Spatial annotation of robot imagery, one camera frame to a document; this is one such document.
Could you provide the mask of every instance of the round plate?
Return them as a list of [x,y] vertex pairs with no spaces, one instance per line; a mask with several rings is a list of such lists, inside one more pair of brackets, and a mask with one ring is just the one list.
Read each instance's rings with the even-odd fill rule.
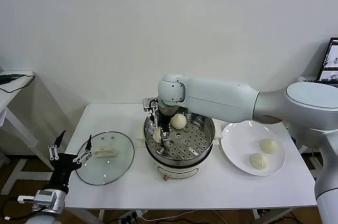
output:
[[[278,136],[269,128],[254,121],[229,124],[223,130],[221,147],[227,158],[239,169],[259,176],[272,175],[281,170],[285,164],[285,150]],[[278,144],[277,154],[267,154],[259,146],[262,139],[271,138]],[[268,158],[268,167],[263,170],[254,168],[249,156],[263,153]]]
[[[86,144],[87,142],[82,145],[79,153],[85,151]],[[76,170],[79,178],[85,183],[105,185],[116,181],[127,172],[133,162],[133,143],[123,133],[99,133],[91,139],[91,145],[92,157]],[[113,156],[99,157],[99,153],[102,153],[98,152],[100,150],[108,150]]]

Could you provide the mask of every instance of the laptop screen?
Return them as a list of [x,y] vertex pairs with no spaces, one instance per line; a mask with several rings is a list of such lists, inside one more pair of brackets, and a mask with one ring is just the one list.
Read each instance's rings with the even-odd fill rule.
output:
[[318,83],[338,84],[338,38],[331,38],[317,77]]

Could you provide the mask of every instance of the power strip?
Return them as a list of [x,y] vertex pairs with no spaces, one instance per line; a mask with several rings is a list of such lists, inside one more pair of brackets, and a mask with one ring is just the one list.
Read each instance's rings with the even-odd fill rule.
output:
[[121,215],[119,217],[119,219],[125,219],[127,216],[130,216],[132,217],[132,213],[135,212],[136,215],[137,215],[137,218],[140,218],[142,217],[148,210],[130,210],[128,212],[126,212],[124,215]]

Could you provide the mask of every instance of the white wall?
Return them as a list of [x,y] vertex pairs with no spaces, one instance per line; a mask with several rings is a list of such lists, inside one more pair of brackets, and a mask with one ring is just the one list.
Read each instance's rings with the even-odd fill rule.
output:
[[75,126],[86,103],[140,102],[169,72],[283,87],[316,71],[337,13],[333,0],[0,0],[0,65],[33,70]]

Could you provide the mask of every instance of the electrical cable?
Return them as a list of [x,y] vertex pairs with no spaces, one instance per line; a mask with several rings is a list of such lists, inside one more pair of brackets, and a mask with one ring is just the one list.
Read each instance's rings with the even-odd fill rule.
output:
[[106,222],[106,224],[112,223],[112,222],[117,221],[117,220],[125,220],[125,219],[124,218],[117,218],[117,219],[114,219],[114,220],[109,220],[108,222]]
[[286,220],[286,219],[294,220],[294,221],[297,222],[297,224],[301,223],[301,222],[297,221],[297,220],[296,220],[295,218],[293,218],[293,217],[282,217],[280,220],[275,220],[275,221],[273,221],[272,223],[275,224],[275,223],[281,222],[281,221]]
[[300,220],[297,219],[297,217],[292,212],[290,212],[290,214],[295,218],[297,224],[303,224]]
[[191,224],[210,224],[208,222],[193,222],[193,221],[190,221],[190,220],[187,220],[187,219],[178,219],[178,220],[159,220],[156,224],[160,224],[161,222],[177,222],[177,221],[186,221],[186,222],[189,222]]
[[44,209],[46,209],[46,207],[44,208],[41,208],[39,209],[38,211],[35,211],[35,212],[31,212],[29,214],[26,214],[24,216],[19,216],[19,217],[9,217],[9,216],[6,216],[5,213],[4,213],[4,208],[6,206],[6,204],[10,201],[17,201],[17,197],[10,197],[8,199],[6,199],[4,201],[4,203],[1,205],[1,208],[0,208],[0,216],[4,219],[4,220],[22,220],[22,219],[26,219],[26,218],[29,218],[29,217],[32,217],[36,214],[38,214],[39,212],[43,211]]
[[132,218],[135,220],[136,224],[138,224],[136,212],[132,212]]
[[224,220],[223,219],[223,217],[218,213],[218,212],[216,212],[215,210],[212,210],[214,213],[216,213],[221,219],[222,219],[222,221],[225,223],[225,224],[228,224],[227,222],[226,222],[226,220]]
[[153,220],[147,220],[147,219],[143,218],[142,216],[140,218],[143,219],[143,220],[145,220],[145,221],[165,220],[165,219],[170,219],[170,218],[177,218],[177,217],[180,217],[180,216],[185,215],[187,213],[196,212],[196,211],[197,210],[193,210],[193,211],[190,211],[190,212],[184,212],[184,213],[179,214],[177,216],[169,216],[169,217],[164,217],[164,218],[159,218],[159,219],[153,219]]
[[18,79],[18,78],[21,78],[21,77],[23,77],[23,76],[26,76],[26,77],[32,77],[32,79],[31,79],[26,85],[24,85],[23,87],[20,87],[20,88],[11,90],[11,91],[8,91],[8,90],[3,89],[3,88],[0,88],[0,90],[5,91],[6,93],[9,93],[9,94],[10,94],[10,93],[13,93],[14,91],[17,91],[17,90],[23,89],[23,88],[25,88],[25,87],[28,87],[29,84],[31,84],[32,81],[35,79],[35,75],[25,75],[25,74],[20,75],[19,77],[17,77],[17,79]]

